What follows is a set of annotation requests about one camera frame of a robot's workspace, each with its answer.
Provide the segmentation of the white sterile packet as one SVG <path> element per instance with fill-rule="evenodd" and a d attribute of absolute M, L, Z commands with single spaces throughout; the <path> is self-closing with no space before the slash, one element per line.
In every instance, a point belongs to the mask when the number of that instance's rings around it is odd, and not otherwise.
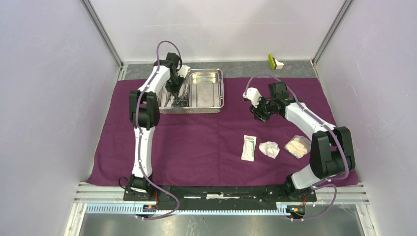
<path fill-rule="evenodd" d="M 241 154 L 241 160 L 254 162 L 254 152 L 256 149 L 256 140 L 255 136 L 244 135 L 244 144 Z"/>

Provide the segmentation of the metal instrument tray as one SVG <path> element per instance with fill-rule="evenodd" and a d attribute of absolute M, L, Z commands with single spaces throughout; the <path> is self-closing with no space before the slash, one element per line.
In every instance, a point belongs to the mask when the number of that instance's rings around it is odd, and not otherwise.
<path fill-rule="evenodd" d="M 189 103 L 187 107 L 161 107 L 159 93 L 159 110 L 162 114 L 212 114 L 219 113 L 224 106 L 223 71 L 215 69 L 190 69 L 183 85 L 189 86 Z"/>

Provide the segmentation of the white gauze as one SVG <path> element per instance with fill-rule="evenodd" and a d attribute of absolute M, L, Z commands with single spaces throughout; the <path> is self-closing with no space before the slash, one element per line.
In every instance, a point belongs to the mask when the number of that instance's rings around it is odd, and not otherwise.
<path fill-rule="evenodd" d="M 270 142 L 270 141 L 260 143 L 259 144 L 259 150 L 263 155 L 265 155 L 267 157 L 270 157 L 272 159 L 276 159 L 276 157 L 278 156 L 278 154 L 280 152 L 280 148 L 278 146 L 278 143 Z"/>

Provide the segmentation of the purple cloth wrap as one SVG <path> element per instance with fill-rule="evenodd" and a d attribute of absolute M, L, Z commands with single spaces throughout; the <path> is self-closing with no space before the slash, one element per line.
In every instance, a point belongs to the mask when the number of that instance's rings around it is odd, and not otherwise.
<path fill-rule="evenodd" d="M 267 122 L 255 120 L 243 100 L 246 86 L 268 96 L 272 78 L 226 78 L 225 105 L 215 114 L 162 114 L 151 152 L 152 180 L 158 185 L 258 186 L 282 184 L 289 174 L 309 163 L 284 149 L 295 135 L 294 124 L 278 115 Z M 134 128 L 129 119 L 129 93 L 143 80 L 117 82 L 87 182 L 117 186 L 132 173 L 135 159 Z M 254 162 L 241 160 L 244 135 L 255 136 Z M 263 155 L 259 144 L 276 142 L 276 159 Z"/>

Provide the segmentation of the beige gauze roll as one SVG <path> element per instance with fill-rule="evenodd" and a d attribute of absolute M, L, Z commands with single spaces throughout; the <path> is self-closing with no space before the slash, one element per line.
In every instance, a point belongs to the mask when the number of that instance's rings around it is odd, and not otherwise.
<path fill-rule="evenodd" d="M 284 149 L 297 159 L 306 156 L 311 150 L 311 141 L 304 136 L 295 135 Z"/>

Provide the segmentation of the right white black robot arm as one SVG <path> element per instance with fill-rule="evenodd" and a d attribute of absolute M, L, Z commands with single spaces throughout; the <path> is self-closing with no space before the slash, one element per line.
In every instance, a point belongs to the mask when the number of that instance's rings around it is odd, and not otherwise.
<path fill-rule="evenodd" d="M 311 141 L 309 164 L 287 176 L 285 197 L 296 201 L 308 188 L 318 189 L 329 186 L 332 180 L 346 179 L 356 165 L 350 130 L 320 118 L 283 81 L 269 84 L 268 90 L 268 98 L 256 88 L 246 87 L 243 93 L 243 99 L 251 103 L 254 119 L 266 122 L 272 115 L 280 115 Z"/>

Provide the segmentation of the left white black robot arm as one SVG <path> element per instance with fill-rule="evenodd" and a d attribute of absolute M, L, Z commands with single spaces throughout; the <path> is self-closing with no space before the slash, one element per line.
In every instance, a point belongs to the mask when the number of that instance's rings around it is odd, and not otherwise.
<path fill-rule="evenodd" d="M 177 95 L 185 76 L 178 72 L 183 63 L 180 55 L 168 53 L 157 59 L 152 74 L 137 90 L 129 93 L 129 118 L 134 127 L 135 159 L 128 184 L 124 187 L 125 201 L 146 201 L 154 197 L 156 188 L 151 181 L 152 140 L 160 121 L 158 94 L 162 88 Z"/>

